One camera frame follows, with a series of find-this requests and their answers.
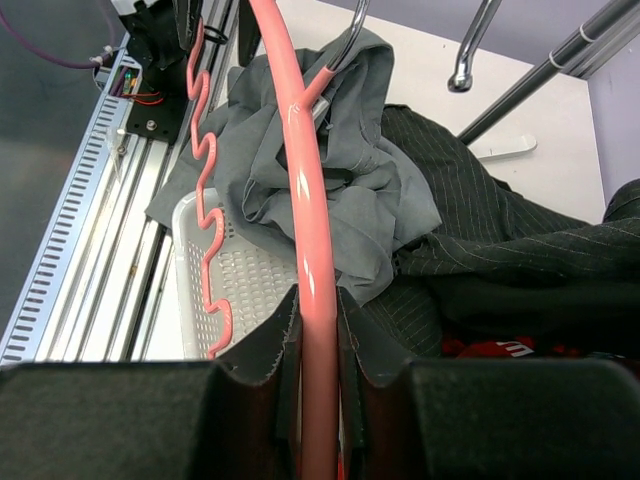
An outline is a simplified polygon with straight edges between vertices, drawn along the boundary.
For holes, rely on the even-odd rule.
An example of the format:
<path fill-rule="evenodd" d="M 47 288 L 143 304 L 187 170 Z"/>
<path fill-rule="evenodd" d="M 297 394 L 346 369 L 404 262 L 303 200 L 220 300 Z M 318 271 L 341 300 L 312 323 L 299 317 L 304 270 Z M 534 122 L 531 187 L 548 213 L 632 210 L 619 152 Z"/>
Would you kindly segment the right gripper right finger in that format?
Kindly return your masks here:
<path fill-rule="evenodd" d="M 635 479 L 639 381 L 603 359 L 424 359 L 337 292 L 348 479 Z"/>

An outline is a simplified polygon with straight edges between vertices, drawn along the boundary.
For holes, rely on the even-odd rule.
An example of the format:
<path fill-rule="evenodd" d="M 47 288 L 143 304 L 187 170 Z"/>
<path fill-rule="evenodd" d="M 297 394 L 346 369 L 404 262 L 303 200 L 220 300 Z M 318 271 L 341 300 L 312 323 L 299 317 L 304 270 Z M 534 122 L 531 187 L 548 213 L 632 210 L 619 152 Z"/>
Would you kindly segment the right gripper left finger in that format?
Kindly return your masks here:
<path fill-rule="evenodd" d="M 293 479 L 299 293 L 211 361 L 1 373 L 5 479 Z"/>

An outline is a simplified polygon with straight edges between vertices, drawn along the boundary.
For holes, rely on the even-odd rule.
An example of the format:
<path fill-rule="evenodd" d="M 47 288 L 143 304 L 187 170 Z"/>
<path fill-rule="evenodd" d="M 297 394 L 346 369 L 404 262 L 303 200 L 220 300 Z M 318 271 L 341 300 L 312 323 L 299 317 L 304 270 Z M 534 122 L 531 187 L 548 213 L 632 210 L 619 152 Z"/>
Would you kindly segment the pink hanger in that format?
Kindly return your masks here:
<path fill-rule="evenodd" d="M 334 479 L 338 473 L 339 431 L 337 292 L 326 190 L 312 109 L 360 33 L 368 4 L 358 2 L 342 46 L 310 83 L 303 80 L 276 3 L 253 1 L 250 6 L 270 62 L 292 197 L 302 317 L 301 476 Z M 210 287 L 210 262 L 223 245 L 225 219 L 220 208 L 207 209 L 204 200 L 206 181 L 216 165 L 217 138 L 212 133 L 204 136 L 198 133 L 210 88 L 209 73 L 196 69 L 203 43 L 204 27 L 199 25 L 188 57 L 186 89 L 194 104 L 190 119 L 192 153 L 204 163 L 195 189 L 197 223 L 203 230 L 215 229 L 212 244 L 201 262 L 203 306 L 209 313 L 222 313 L 224 318 L 221 337 L 209 349 L 209 354 L 215 356 L 231 341 L 233 315 L 229 301 L 214 300 Z"/>

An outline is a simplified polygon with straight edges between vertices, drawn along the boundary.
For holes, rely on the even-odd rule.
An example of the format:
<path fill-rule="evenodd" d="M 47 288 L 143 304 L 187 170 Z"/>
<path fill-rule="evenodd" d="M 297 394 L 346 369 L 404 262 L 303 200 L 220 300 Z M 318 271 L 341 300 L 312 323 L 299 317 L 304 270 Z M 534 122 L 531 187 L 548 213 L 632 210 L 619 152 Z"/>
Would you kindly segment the black pinstripe shirt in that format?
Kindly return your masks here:
<path fill-rule="evenodd" d="M 425 357 L 481 339 L 638 357 L 637 181 L 591 225 L 513 191 L 407 106 L 385 107 L 382 134 L 424 175 L 442 223 L 396 253 L 396 278 L 365 306 L 381 328 Z"/>

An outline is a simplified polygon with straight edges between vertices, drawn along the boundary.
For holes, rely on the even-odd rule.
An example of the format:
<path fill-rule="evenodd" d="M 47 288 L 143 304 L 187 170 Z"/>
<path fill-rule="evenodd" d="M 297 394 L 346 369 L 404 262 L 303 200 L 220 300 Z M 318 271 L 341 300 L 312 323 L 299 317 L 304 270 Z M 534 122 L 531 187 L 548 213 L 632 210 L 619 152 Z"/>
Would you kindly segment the grey shirt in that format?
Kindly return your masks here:
<path fill-rule="evenodd" d="M 392 46 L 363 30 L 323 92 L 315 122 L 338 283 L 360 304 L 394 277 L 393 254 L 441 218 L 413 161 L 381 131 L 394 66 Z M 265 56 L 227 75 L 227 99 L 202 123 L 215 134 L 208 185 L 240 234 L 284 260 L 295 257 L 282 121 Z"/>

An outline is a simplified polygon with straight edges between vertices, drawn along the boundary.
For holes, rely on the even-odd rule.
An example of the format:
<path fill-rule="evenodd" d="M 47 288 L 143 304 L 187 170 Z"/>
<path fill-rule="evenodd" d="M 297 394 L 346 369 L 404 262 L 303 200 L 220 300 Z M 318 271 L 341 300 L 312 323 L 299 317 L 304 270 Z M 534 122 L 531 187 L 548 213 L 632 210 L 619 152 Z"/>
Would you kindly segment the lilac hanger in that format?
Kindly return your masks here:
<path fill-rule="evenodd" d="M 473 85 L 473 61 L 476 51 L 493 21 L 502 1 L 482 0 L 467 32 L 460 43 L 455 60 L 454 72 L 447 82 L 447 87 L 453 93 L 468 92 Z"/>

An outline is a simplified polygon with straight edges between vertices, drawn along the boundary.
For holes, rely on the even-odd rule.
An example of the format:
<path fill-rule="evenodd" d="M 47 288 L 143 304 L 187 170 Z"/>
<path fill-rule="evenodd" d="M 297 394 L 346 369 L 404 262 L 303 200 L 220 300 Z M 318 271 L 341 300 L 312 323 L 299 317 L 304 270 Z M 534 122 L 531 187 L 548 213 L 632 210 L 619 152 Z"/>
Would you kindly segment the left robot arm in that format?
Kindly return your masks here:
<path fill-rule="evenodd" d="M 202 0 L 112 0 L 129 33 L 128 54 L 143 68 L 166 70 L 191 48 Z"/>

